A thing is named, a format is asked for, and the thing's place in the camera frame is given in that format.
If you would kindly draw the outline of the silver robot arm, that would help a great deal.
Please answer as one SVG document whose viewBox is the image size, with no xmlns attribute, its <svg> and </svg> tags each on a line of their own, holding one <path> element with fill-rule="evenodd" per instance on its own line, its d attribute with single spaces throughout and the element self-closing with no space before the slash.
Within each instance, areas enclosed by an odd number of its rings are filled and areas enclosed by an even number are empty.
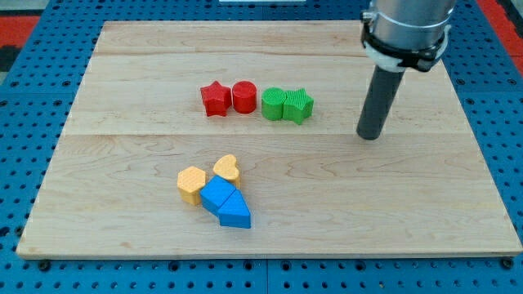
<svg viewBox="0 0 523 294">
<path fill-rule="evenodd" d="M 387 72 L 428 72 L 449 42 L 456 0 L 372 0 L 360 13 L 367 56 Z"/>
</svg>

